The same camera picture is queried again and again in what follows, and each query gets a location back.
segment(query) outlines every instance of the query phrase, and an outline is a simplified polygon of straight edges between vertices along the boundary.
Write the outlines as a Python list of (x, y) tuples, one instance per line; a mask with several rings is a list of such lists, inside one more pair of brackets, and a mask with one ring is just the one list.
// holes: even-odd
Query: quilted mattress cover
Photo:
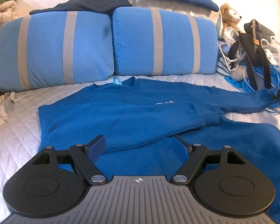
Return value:
[[(118, 76), (122, 81), (130, 76)], [(223, 76), (213, 75), (170, 75), (138, 76), (152, 80), (186, 82), (197, 85), (216, 86), (230, 91), (237, 91)], [(96, 84), (112, 83), (113, 78)], [(2, 197), (3, 186), (12, 175), (34, 156), (39, 148), (41, 129), (38, 119), (38, 107), (52, 104), (92, 83), (74, 84), (41, 88), (20, 92), (15, 95), (15, 107), (10, 118), (0, 126), (0, 222), (10, 215)], [(263, 111), (253, 114), (229, 113), (227, 118), (235, 121), (269, 123), (280, 130), (280, 115)]]

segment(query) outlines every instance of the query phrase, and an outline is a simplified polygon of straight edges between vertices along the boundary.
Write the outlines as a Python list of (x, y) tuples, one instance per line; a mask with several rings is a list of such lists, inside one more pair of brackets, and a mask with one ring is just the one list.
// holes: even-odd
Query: cushion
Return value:
[(213, 74), (218, 42), (212, 21), (176, 12), (120, 7), (113, 14), (115, 75)]
[(110, 17), (47, 12), (0, 29), (0, 91), (106, 80), (114, 72)]

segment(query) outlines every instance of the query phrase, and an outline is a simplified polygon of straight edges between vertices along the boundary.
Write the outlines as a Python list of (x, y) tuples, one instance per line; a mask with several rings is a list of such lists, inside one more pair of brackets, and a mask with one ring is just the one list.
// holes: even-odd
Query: clothing tag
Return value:
[(117, 84), (117, 85), (122, 85), (121, 80), (119, 78), (117, 78), (117, 77), (113, 78), (113, 83)]

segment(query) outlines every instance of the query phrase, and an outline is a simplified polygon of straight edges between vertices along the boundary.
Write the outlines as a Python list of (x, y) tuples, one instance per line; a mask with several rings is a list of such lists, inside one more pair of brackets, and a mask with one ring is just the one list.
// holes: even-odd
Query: teddy bear head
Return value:
[(238, 24), (242, 19), (237, 11), (230, 7), (228, 3), (224, 3), (220, 7), (220, 12), (222, 13), (222, 20), (224, 23)]

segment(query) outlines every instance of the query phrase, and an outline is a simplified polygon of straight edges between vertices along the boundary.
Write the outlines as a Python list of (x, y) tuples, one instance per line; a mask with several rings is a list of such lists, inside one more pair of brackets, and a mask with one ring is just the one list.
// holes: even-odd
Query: beige blanket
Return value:
[(17, 4), (15, 1), (7, 1), (0, 4), (0, 27), (11, 20), (18, 18)]

